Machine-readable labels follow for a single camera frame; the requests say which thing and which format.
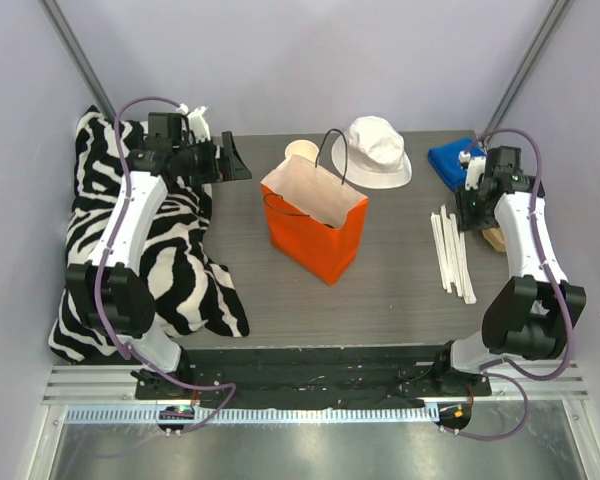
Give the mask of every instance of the gray tabletop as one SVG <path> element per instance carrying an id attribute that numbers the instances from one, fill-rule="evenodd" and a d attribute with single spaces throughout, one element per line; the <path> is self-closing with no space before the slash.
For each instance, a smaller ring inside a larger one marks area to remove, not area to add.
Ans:
<path id="1" fill-rule="evenodd" d="M 360 189 L 369 197 L 360 249 L 333 287 L 271 246 L 259 185 L 283 160 L 289 142 L 307 138 L 319 144 L 321 135 L 237 137 L 253 180 L 214 187 L 204 243 L 214 261 L 230 268 L 251 335 L 227 338 L 203 329 L 179 343 L 186 348 L 438 344 L 474 333 L 508 279 L 506 257 L 479 232 L 468 233 L 467 259 L 478 302 L 465 305 L 442 289 L 430 215 L 443 203 L 453 212 L 455 203 L 427 161 L 431 147 L 472 135 L 404 134 L 413 178 L 398 189 Z M 334 171 L 329 155 L 323 165 Z"/>

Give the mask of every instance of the shopping bag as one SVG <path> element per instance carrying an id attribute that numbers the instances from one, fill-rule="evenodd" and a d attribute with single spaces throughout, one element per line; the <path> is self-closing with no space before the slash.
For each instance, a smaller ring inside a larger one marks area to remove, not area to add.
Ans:
<path id="1" fill-rule="evenodd" d="M 300 156 L 283 161 L 260 186 L 271 243 L 328 285 L 334 285 L 358 251 L 369 203 L 366 195 L 319 165 L 329 130 L 315 163 Z"/>

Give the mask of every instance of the blue cloth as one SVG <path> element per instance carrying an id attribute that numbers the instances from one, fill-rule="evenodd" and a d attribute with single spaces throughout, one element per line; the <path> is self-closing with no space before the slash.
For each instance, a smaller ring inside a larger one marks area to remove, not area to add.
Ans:
<path id="1" fill-rule="evenodd" d="M 458 155 L 471 142 L 472 139 L 470 138 L 461 138 L 448 145 L 429 150 L 429 163 L 452 192 L 455 192 L 459 186 L 464 185 L 467 178 L 467 171 L 460 165 Z M 484 156 L 484 152 L 478 147 L 472 148 L 470 153 L 472 157 Z"/>

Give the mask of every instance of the white bucket hat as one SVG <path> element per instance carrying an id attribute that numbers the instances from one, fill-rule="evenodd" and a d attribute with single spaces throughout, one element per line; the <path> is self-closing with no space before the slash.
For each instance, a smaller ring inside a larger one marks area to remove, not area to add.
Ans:
<path id="1" fill-rule="evenodd" d="M 380 117 L 360 117 L 346 132 L 349 165 L 346 180 L 366 188 L 396 188 L 411 180 L 411 163 L 404 139 Z M 344 174 L 346 154 L 342 137 L 331 149 L 333 164 Z"/>

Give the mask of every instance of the white wall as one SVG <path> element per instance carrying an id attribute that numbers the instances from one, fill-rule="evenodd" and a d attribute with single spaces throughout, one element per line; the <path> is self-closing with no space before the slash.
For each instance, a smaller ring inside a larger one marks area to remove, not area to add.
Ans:
<path id="1" fill-rule="evenodd" d="M 482 130 L 551 3 L 60 2 L 116 107 L 151 94 L 209 104 L 216 131 L 240 134 L 366 114 L 402 130 Z"/>
<path id="2" fill-rule="evenodd" d="M 36 1 L 0 1 L 0 479 L 18 478 L 49 377 L 73 136 L 91 97 Z"/>
<path id="3" fill-rule="evenodd" d="M 556 255 L 587 291 L 577 357 L 600 414 L 600 0 L 574 2 L 504 126 L 540 144 Z"/>

